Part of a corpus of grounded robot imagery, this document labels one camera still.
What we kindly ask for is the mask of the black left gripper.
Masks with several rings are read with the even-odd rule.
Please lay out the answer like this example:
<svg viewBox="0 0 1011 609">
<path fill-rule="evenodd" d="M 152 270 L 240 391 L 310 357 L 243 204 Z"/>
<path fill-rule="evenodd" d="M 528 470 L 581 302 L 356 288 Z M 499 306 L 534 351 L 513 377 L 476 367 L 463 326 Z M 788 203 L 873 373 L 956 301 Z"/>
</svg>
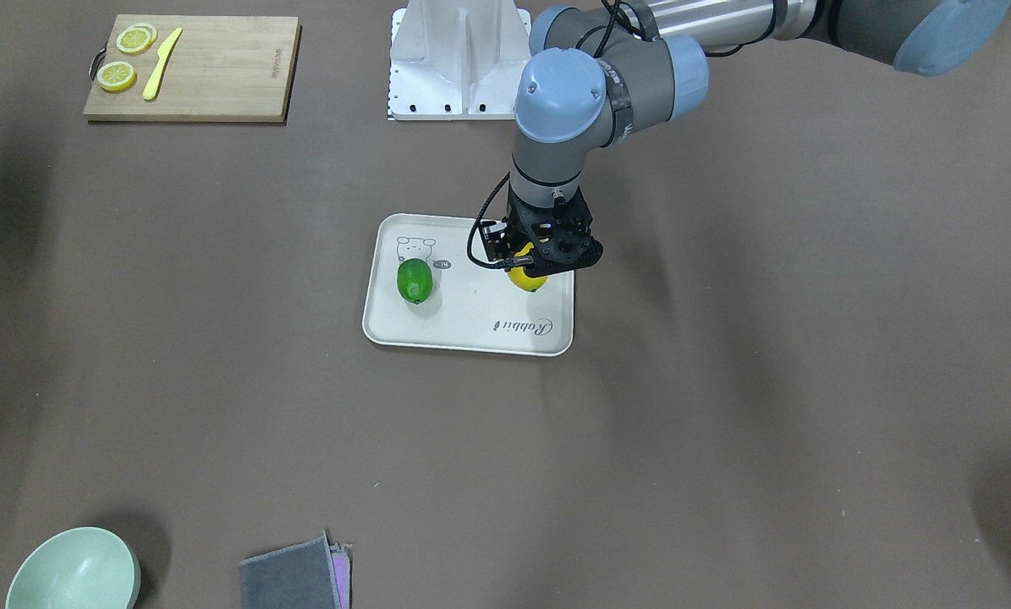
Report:
<svg viewBox="0 0 1011 609">
<path fill-rule="evenodd" d="M 490 267 L 518 267 L 528 277 L 571 272 L 598 263 L 603 246 L 591 235 L 591 213 L 582 190 L 551 207 L 525 203 L 508 193 L 508 215 L 481 221 L 481 242 Z"/>
</svg>

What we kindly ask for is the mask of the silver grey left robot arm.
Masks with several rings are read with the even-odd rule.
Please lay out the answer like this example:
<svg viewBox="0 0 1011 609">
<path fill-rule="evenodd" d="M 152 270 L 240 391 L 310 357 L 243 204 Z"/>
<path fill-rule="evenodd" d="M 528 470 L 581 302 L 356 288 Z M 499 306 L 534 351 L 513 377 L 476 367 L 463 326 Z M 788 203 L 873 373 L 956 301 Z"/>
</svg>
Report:
<svg viewBox="0 0 1011 609">
<path fill-rule="evenodd" d="M 518 82 L 508 211 L 478 216 L 475 264 L 527 277 L 593 266 L 602 244 L 581 192 L 587 154 L 694 111 L 709 61 L 765 40 L 816 40 L 937 76 L 997 31 L 1009 1 L 605 1 L 537 15 Z"/>
</svg>

